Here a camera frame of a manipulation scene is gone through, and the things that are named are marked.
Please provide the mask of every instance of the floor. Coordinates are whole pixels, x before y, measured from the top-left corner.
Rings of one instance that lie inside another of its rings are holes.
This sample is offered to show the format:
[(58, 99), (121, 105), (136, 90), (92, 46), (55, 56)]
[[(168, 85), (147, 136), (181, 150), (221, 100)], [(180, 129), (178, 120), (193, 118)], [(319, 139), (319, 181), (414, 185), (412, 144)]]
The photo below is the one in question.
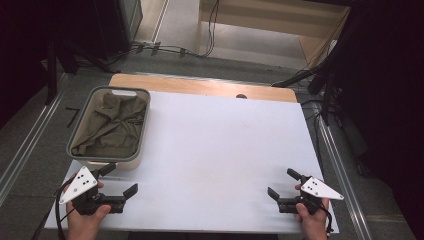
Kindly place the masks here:
[[(261, 33), (260, 37), (255, 37), (257, 33), (243, 28), (234, 30), (237, 34), (228, 34), (231, 29), (227, 26), (218, 26), (216, 30), (216, 45), (210, 58), (179, 58), (176, 54), (165, 52), (151, 56), (151, 52), (146, 50), (141, 54), (130, 53), (111, 67), (124, 73), (216, 78), (261, 85), (288, 79), (304, 68), (305, 62), (296, 36)], [(253, 37), (238, 44), (237, 38), (246, 39), (246, 34)], [(278, 51), (268, 51), (270, 46), (264, 42), (285, 44), (280, 44)], [(47, 107), (43, 105), (46, 97), (46, 89), (43, 89), (0, 130), (0, 173), (1, 183), (4, 184), (0, 198), (0, 239), (28, 239), (32, 236), (44, 214), (51, 208), (52, 193), (62, 182), (70, 164), (64, 150), (73, 127), (67, 126), (74, 112), (67, 108), (81, 107), (89, 91), (95, 86), (107, 85), (110, 77), (111, 74), (93, 67), (81, 68), (77, 75), (64, 74), (60, 81), (61, 92), (54, 103)], [(310, 96), (307, 93), (310, 80), (305, 79), (290, 87), (296, 92), (299, 102), (320, 98), (319, 95)], [(306, 104), (304, 114), (311, 139), (315, 146), (319, 145), (325, 180), (339, 192), (343, 192), (346, 185), (348, 190), (353, 190), (354, 204), (333, 202), (341, 233), (331, 238), (415, 239), (393, 200), (391, 190), (379, 179), (358, 174), (349, 142), (336, 121), (330, 118), (329, 128), (324, 127), (322, 122), (318, 122), (321, 125), (318, 130), (314, 128), (314, 122), (318, 120), (311, 116), (319, 108), (319, 104)], [(331, 144), (335, 144), (336, 153)], [(347, 179), (340, 178), (340, 169), (334, 158), (339, 158)], [(341, 180), (347, 180), (348, 184), (341, 183)], [(353, 214), (352, 208), (359, 212)], [(355, 216), (362, 216), (364, 222), (357, 221)], [(99, 233), (99, 239), (127, 237), (127, 232), (102, 230)], [(55, 238), (55, 230), (45, 229), (41, 231), (39, 239)], [(280, 235), (279, 239), (301, 239), (301, 236)]]

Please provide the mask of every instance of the folded garment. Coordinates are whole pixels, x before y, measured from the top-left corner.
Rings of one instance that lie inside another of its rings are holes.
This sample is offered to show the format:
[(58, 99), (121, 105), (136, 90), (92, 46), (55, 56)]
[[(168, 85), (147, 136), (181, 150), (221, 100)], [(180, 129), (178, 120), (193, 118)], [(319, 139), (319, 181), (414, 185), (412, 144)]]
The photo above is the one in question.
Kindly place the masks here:
[(128, 158), (138, 148), (147, 103), (137, 96), (106, 93), (71, 146), (75, 156)]

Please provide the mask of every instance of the plastic bin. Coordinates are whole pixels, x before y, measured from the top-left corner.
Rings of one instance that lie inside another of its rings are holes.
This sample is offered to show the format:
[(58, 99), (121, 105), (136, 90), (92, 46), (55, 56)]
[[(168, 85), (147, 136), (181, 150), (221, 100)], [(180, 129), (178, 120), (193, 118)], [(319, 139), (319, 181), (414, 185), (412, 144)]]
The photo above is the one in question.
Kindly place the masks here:
[(91, 170), (111, 162), (117, 169), (138, 167), (149, 105), (144, 89), (93, 89), (69, 140), (68, 155)]

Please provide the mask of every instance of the gray carpet floor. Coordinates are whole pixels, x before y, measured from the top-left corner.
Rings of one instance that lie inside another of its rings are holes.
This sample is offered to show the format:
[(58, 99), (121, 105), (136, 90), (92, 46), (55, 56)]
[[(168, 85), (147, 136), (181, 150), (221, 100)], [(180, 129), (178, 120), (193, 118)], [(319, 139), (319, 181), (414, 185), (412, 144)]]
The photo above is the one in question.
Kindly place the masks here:
[[(179, 58), (176, 54), (159, 52), (150, 56), (149, 51), (141, 54), (130, 53), (111, 65), (112, 69), (123, 73), (157, 73), (199, 78), (216, 78), (240, 82), (269, 85), (282, 81), (296, 74), (296, 70), (284, 67), (266, 66), (215, 58)], [(95, 67), (80, 68), (76, 75), (64, 74), (60, 101), (58, 101), (51, 119), (43, 130), (36, 144), (28, 152), (28, 159), (19, 173), (5, 201), (0, 207), (0, 239), (30, 239), (43, 216), (51, 208), (56, 191), (63, 181), (71, 163), (66, 154), (66, 144), (75, 123), (72, 122), (74, 111), (70, 108), (82, 108), (90, 91), (101, 85), (108, 85), (112, 74), (104, 73)], [(293, 84), (299, 102), (310, 100), (305, 87), (309, 81)], [(35, 95), (22, 110), (0, 130), (0, 173), (6, 173), (7, 167), (16, 152), (25, 141), (37, 117), (43, 111), (47, 96), (46, 89)], [(314, 114), (315, 105), (305, 105), (305, 118)], [(366, 217), (368, 227), (374, 239), (414, 239), (406, 221), (393, 200), (391, 190), (379, 179), (365, 178), (358, 174), (355, 157), (349, 143), (331, 119), (331, 130), (344, 161), (349, 179)], [(314, 118), (307, 120), (311, 139), (316, 142)], [(318, 143), (324, 166), (326, 182), (342, 192), (336, 178), (328, 151), (318, 133)], [(333, 201), (340, 234), (332, 239), (357, 239), (352, 224), (351, 214), (345, 202)], [(39, 239), (57, 239), (57, 231), (44, 229)], [(127, 239), (127, 232), (101, 230), (98, 239)], [(280, 235), (279, 239), (302, 239), (300, 235)]]

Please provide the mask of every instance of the person's left hand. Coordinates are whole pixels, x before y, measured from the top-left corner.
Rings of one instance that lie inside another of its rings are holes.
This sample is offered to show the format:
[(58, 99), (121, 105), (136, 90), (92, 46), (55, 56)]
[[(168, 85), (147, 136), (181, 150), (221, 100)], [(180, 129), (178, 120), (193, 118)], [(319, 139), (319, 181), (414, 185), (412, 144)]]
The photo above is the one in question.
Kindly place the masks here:
[[(98, 187), (102, 188), (103, 183), (99, 182)], [(72, 201), (66, 204), (66, 212), (69, 213), (74, 207)], [(68, 215), (68, 240), (94, 240), (99, 231), (100, 222), (110, 212), (111, 206), (102, 205), (90, 216), (80, 215), (77, 211), (72, 211)]]

